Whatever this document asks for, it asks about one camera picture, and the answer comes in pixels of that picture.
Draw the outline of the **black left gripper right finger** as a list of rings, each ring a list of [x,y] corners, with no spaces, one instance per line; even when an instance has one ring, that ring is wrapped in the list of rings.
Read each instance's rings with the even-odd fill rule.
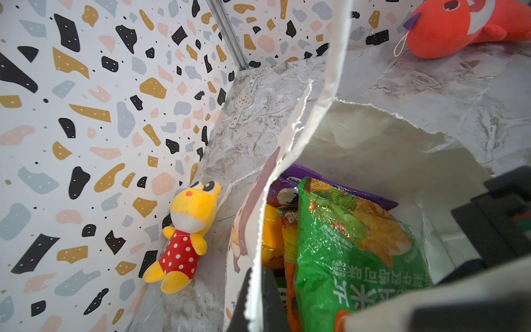
[[[269,268],[262,268],[262,307],[263,331],[289,332],[290,326],[274,273]]]

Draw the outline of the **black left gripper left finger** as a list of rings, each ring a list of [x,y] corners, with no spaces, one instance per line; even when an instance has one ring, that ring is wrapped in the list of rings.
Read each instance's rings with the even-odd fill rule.
[[[245,310],[251,272],[252,269],[249,268],[238,293],[235,312],[232,314],[228,328],[225,330],[226,332],[248,332],[249,321],[245,317]]]

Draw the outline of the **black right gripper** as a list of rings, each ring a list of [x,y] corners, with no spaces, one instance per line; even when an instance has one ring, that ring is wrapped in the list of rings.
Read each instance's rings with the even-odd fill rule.
[[[449,284],[530,254],[530,167],[484,182],[487,192],[452,210],[479,258],[466,261],[444,277]]]

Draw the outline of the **orange snack packet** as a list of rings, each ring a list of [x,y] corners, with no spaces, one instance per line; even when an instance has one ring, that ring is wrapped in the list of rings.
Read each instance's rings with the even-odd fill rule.
[[[300,314],[295,294],[297,239],[298,239],[298,211],[295,207],[280,207],[278,209],[282,222],[283,258],[286,274],[286,308],[291,331],[301,331]]]

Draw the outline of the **green corn chips bag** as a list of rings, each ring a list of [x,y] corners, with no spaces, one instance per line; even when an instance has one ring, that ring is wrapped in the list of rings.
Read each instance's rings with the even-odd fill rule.
[[[295,294],[303,331],[337,315],[432,287],[411,228],[383,207],[321,180],[299,184]]]

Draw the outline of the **white printed paper bag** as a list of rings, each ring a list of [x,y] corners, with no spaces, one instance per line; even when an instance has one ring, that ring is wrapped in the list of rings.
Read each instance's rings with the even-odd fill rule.
[[[304,127],[297,127],[304,116]],[[347,21],[333,34],[326,79],[311,110],[300,100],[260,184],[243,202],[242,243],[228,249],[225,301],[247,327],[265,328],[261,215],[273,180],[293,163],[398,202],[394,216],[441,280],[478,254],[451,209],[530,164],[530,43],[468,46],[448,58],[394,59],[388,46],[347,51]]]

